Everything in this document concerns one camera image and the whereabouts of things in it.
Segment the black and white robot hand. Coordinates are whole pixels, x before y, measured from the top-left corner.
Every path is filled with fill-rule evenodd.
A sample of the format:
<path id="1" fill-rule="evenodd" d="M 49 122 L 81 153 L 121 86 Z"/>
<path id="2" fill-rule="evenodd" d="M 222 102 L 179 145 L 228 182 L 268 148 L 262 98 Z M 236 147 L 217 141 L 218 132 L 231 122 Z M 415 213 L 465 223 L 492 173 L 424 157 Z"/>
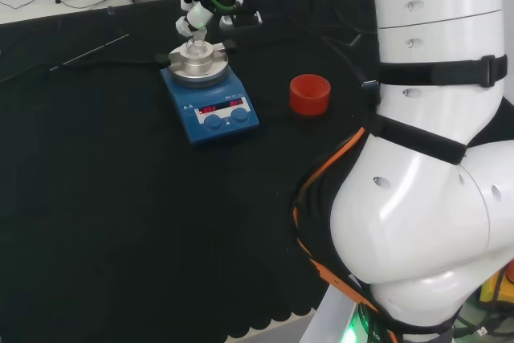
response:
<path id="1" fill-rule="evenodd" d="M 192 37 L 196 31 L 205 30 L 215 13 L 216 5 L 212 0 L 181 0 L 184 14 L 176 21 L 177 32 Z"/>

